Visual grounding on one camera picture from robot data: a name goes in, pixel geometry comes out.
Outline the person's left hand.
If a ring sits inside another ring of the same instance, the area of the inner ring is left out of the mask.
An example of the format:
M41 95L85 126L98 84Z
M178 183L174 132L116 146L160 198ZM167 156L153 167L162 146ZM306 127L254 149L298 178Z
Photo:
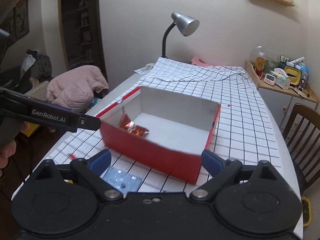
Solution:
M27 122L10 120L1 126L1 169L8 164L9 157L16 152L16 141L14 137L23 130L29 128Z

